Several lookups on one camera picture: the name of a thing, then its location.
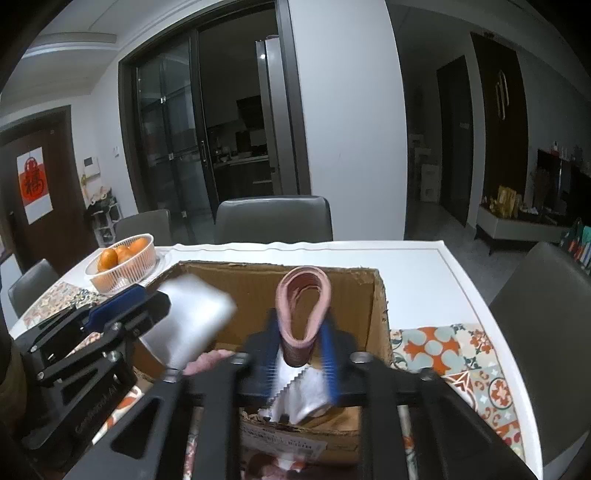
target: printed label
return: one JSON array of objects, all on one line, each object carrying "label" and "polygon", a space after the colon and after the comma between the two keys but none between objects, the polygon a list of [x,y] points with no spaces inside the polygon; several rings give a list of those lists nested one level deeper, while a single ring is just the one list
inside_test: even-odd
[{"label": "printed label", "polygon": [[296,437],[287,433],[269,432],[253,425],[240,425],[242,445],[277,457],[316,460],[326,450],[326,442]]}]

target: gray dining chair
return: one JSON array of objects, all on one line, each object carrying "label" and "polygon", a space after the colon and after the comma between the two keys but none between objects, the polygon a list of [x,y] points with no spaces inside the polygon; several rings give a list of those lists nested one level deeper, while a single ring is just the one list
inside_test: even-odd
[{"label": "gray dining chair", "polygon": [[216,244],[329,242],[330,206],[306,195],[226,200],[217,209],[213,236]]},{"label": "gray dining chair", "polygon": [[591,458],[591,440],[583,437],[591,426],[591,278],[542,242],[489,308],[534,409],[544,480],[577,478]]},{"label": "gray dining chair", "polygon": [[8,289],[8,298],[17,317],[21,317],[57,280],[59,275],[45,258],[23,273]]},{"label": "gray dining chair", "polygon": [[142,233],[152,235],[154,245],[157,247],[174,245],[173,234],[170,229],[170,212],[167,209],[142,212],[122,218],[115,224],[116,242]]}]

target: white wall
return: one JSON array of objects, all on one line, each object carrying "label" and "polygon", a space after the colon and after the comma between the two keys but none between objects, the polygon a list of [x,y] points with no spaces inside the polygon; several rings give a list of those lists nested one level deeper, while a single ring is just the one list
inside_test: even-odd
[{"label": "white wall", "polygon": [[583,158],[591,155],[591,103],[564,77],[525,50],[518,50],[519,66],[525,88],[529,132],[528,178],[525,201],[531,202],[533,182],[530,173],[537,165],[538,149],[549,150],[575,145],[583,149]]},{"label": "white wall", "polygon": [[384,0],[291,0],[312,193],[335,240],[402,239],[407,142]]},{"label": "white wall", "polygon": [[[38,103],[22,110],[9,113],[0,118],[0,128],[10,128],[11,124],[23,117],[34,113],[44,112],[64,105],[70,105],[72,116],[72,143],[74,145],[74,157],[76,159],[76,170],[80,179],[84,174],[83,160],[88,157],[97,156],[97,135],[93,120],[92,104],[90,96],[74,96]],[[98,157],[99,165],[102,166],[102,159]],[[93,177],[87,184],[89,196],[100,189],[101,177]]]}]

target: door frame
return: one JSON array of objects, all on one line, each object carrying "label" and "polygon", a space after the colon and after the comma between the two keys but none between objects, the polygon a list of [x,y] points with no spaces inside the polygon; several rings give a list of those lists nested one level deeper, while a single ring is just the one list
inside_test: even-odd
[{"label": "door frame", "polygon": [[310,194],[310,171],[308,166],[308,149],[304,129],[304,115],[301,104],[300,78],[297,67],[296,48],[288,0],[222,0],[205,7],[179,22],[157,33],[142,43],[134,51],[119,61],[119,116],[125,161],[129,179],[139,212],[149,211],[150,201],[144,187],[145,173],[142,172],[141,136],[137,117],[137,69],[136,65],[160,50],[164,45],[177,37],[189,34],[191,30],[212,27],[233,18],[274,8],[277,14],[277,26],[281,41],[285,86],[289,98],[291,129],[295,167],[299,194]]},{"label": "door frame", "polygon": [[[66,151],[67,161],[70,162],[70,181],[73,181],[75,185],[78,185],[75,190],[76,201],[81,202],[82,205],[86,204],[82,196],[82,189],[80,188],[80,179],[78,178],[78,167],[76,165],[76,156],[74,155],[74,142],[72,140],[72,106],[63,105],[42,112],[37,112],[32,115],[24,116],[18,120],[3,125],[0,127],[0,147],[17,140],[32,131],[41,130],[47,128],[51,124],[56,122],[64,122],[66,129]],[[8,220],[8,212],[4,208],[4,202],[1,195],[2,185],[0,184],[0,232],[2,232],[2,239],[5,242],[5,248],[7,251],[14,253],[15,258],[21,271],[23,270],[24,262],[22,261],[22,255],[19,253],[18,248],[15,244],[15,239],[12,235],[12,229]]]}]

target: screw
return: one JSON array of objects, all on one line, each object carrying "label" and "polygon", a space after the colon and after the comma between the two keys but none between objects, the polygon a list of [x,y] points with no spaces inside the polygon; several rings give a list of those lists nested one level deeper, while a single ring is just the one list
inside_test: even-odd
[{"label": "screw", "polygon": [[349,358],[354,364],[366,364],[373,360],[372,354],[367,352],[353,352]]},{"label": "screw", "polygon": [[235,365],[244,365],[246,362],[248,362],[249,358],[250,355],[248,355],[248,353],[238,352],[232,355],[230,363],[233,363]]},{"label": "screw", "polygon": [[117,350],[111,350],[107,353],[107,360],[109,362],[115,363],[119,358],[121,358],[121,354]]},{"label": "screw", "polygon": [[421,370],[421,380],[425,382],[430,382],[436,378],[437,374],[431,370],[430,368],[423,368]]}]

